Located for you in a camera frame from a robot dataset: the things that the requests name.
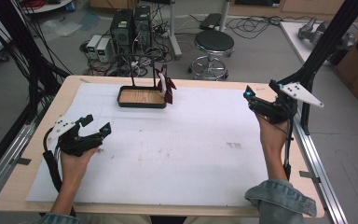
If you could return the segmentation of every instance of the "electronic equipment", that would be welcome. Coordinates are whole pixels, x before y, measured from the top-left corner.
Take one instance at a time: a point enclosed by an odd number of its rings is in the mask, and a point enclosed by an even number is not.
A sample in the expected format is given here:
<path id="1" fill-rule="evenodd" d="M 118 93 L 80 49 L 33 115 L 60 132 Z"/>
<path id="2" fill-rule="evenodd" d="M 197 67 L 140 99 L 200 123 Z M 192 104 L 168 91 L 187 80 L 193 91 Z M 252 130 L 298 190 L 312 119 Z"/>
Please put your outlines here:
<path id="1" fill-rule="evenodd" d="M 113 55 L 112 45 L 109 37 L 101 38 L 100 44 L 97 47 L 98 59 L 101 63 L 108 63 Z"/>
<path id="2" fill-rule="evenodd" d="M 144 49 L 152 47 L 150 6 L 136 7 L 133 19 L 135 22 L 138 45 Z"/>
<path id="3" fill-rule="evenodd" d="M 131 9 L 118 9 L 110 26 L 110 33 L 115 45 L 128 47 L 132 44 L 134 36 L 133 11 Z"/>
<path id="4" fill-rule="evenodd" d="M 207 18 L 200 24 L 201 30 L 212 30 L 214 27 L 219 26 L 222 15 L 220 13 L 209 14 Z"/>
<path id="5" fill-rule="evenodd" d="M 94 35 L 87 44 L 87 52 L 90 59 L 98 59 L 97 47 L 101 38 L 101 35 Z"/>

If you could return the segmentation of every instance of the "table surface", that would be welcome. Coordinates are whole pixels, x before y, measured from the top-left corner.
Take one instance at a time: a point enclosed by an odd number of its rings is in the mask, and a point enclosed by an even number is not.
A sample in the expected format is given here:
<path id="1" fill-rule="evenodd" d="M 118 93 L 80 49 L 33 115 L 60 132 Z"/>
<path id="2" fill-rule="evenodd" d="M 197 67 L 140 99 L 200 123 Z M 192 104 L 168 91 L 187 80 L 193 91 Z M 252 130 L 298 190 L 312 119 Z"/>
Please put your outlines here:
<path id="1" fill-rule="evenodd" d="M 18 164 L 0 192 L 0 211 L 10 212 L 47 212 L 52 203 L 27 202 L 26 197 L 34 183 L 38 167 L 42 161 L 43 137 L 47 130 L 54 126 L 59 115 L 66 113 L 76 96 L 77 89 L 82 83 L 114 83 L 130 85 L 131 80 L 126 77 L 84 77 L 70 76 L 64 83 L 48 112 L 39 124 L 33 138 L 24 150 L 22 157 L 32 160 L 28 165 Z M 137 86 L 152 86 L 152 79 L 137 78 Z M 258 97 L 273 101 L 275 93 L 267 84 L 240 82 L 211 82 L 195 80 L 174 80 L 177 87 L 210 88 L 245 90 L 249 85 Z M 302 158 L 298 144 L 291 145 L 292 175 L 291 183 L 305 195 L 311 197 L 317 204 L 317 217 L 324 215 L 324 210 L 318 193 L 309 178 L 299 176 L 299 171 L 308 171 Z M 111 203 L 76 203 L 75 209 L 80 213 L 106 214 L 142 214 L 142 215 L 172 215 L 172 216 L 233 216 L 258 217 L 257 210 L 252 206 L 194 206 L 194 205 L 143 205 L 143 204 L 111 204 Z"/>

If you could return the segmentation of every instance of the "black metal pole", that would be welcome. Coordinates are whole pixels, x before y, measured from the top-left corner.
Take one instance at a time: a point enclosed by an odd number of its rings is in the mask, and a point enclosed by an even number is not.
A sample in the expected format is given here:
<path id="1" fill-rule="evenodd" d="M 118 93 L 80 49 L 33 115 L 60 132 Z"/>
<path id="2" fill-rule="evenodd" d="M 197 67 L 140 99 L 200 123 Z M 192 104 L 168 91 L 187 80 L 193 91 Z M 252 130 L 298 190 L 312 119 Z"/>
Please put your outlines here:
<path id="1" fill-rule="evenodd" d="M 278 81 L 278 83 L 285 85 L 298 81 L 309 92 L 312 92 L 313 80 L 316 73 L 357 17 L 358 0 L 346 0 L 328 25 L 326 31 L 303 66 L 296 73 Z M 308 128 L 309 117 L 310 105 L 304 103 L 301 111 L 301 127 L 306 134 L 310 134 Z"/>

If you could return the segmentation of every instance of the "stool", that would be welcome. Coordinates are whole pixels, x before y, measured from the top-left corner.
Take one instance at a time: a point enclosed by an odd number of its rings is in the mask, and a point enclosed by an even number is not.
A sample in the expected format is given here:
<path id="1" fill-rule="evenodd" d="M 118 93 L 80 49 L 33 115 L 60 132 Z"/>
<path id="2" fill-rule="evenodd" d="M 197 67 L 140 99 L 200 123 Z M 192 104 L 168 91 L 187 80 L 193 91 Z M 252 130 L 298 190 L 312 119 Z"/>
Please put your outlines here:
<path id="1" fill-rule="evenodd" d="M 197 49 L 208 54 L 194 60 L 188 67 L 188 72 L 193 73 L 194 79 L 201 77 L 204 79 L 219 78 L 226 79 L 228 70 L 225 64 L 215 55 L 230 56 L 234 51 L 234 40 L 231 36 L 215 30 L 202 31 L 196 35 L 194 44 Z"/>

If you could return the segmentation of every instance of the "white paper sheet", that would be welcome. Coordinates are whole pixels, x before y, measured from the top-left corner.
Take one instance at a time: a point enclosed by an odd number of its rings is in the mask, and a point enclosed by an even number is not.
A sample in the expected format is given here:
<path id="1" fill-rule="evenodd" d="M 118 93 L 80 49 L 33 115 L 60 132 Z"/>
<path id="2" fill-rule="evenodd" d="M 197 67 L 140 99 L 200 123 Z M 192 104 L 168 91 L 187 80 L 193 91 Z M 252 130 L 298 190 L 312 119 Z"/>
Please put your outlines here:
<path id="1" fill-rule="evenodd" d="M 266 180 L 267 170 L 244 91 L 178 88 L 173 105 L 148 109 L 119 107 L 119 88 L 84 83 L 65 115 L 92 114 L 80 135 L 112 125 L 76 202 L 250 205 L 244 193 Z M 27 201 L 53 202 L 56 195 L 42 162 Z"/>

